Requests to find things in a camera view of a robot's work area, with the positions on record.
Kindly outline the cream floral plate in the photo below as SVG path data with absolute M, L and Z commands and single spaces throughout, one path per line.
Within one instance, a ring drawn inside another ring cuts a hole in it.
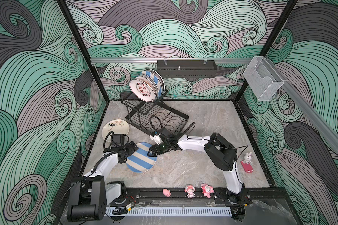
M 104 125 L 101 135 L 102 138 L 105 139 L 106 136 L 113 131 L 114 134 L 125 134 L 127 135 L 130 131 L 130 127 L 127 121 L 121 119 L 111 120 L 107 124 Z

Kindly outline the blue white striped plate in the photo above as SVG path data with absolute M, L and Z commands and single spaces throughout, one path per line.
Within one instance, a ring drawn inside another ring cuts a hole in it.
M 141 74 L 150 77 L 158 87 L 158 97 L 161 97 L 165 92 L 165 84 L 163 78 L 154 70 L 148 69 L 141 72 Z
M 157 157 L 148 156 L 150 147 L 149 143 L 137 143 L 138 150 L 127 158 L 126 166 L 135 173 L 147 172 L 154 167 Z

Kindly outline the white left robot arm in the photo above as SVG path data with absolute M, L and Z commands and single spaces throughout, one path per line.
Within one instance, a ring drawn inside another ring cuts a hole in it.
M 87 222 L 102 220 L 107 207 L 112 203 L 134 205 L 132 197 L 127 201 L 124 182 L 106 183 L 105 179 L 118 163 L 125 163 L 127 158 L 138 150 L 126 134 L 110 132 L 104 139 L 103 156 L 93 169 L 82 177 L 72 181 L 69 188 L 67 220 L 69 222 Z

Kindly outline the orange sunburst plate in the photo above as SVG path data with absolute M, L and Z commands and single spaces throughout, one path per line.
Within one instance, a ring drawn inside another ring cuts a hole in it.
M 158 94 L 159 94 L 158 87 L 150 77 L 143 75 L 143 74 L 140 74 L 139 76 L 136 77 L 136 79 L 140 79 L 144 82 L 147 82 L 152 87 L 152 89 L 154 90 L 155 100 L 157 100 L 159 98 L 158 97 Z

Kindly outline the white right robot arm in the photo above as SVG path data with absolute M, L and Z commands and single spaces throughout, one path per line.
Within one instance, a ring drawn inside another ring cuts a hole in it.
M 235 204 L 249 205 L 252 203 L 238 174 L 237 148 L 219 133 L 204 137 L 188 135 L 167 137 L 163 133 L 153 132 L 150 139 L 156 144 L 149 148 L 149 157 L 156 157 L 171 150 L 193 150 L 206 153 L 214 166 L 223 172 L 228 195 L 236 198 Z

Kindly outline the white plate red Chinese characters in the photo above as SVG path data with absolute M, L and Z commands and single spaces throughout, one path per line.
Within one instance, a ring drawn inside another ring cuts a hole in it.
M 132 93 L 140 100 L 144 102 L 154 102 L 155 93 L 148 83 L 135 78 L 129 81 L 129 87 Z

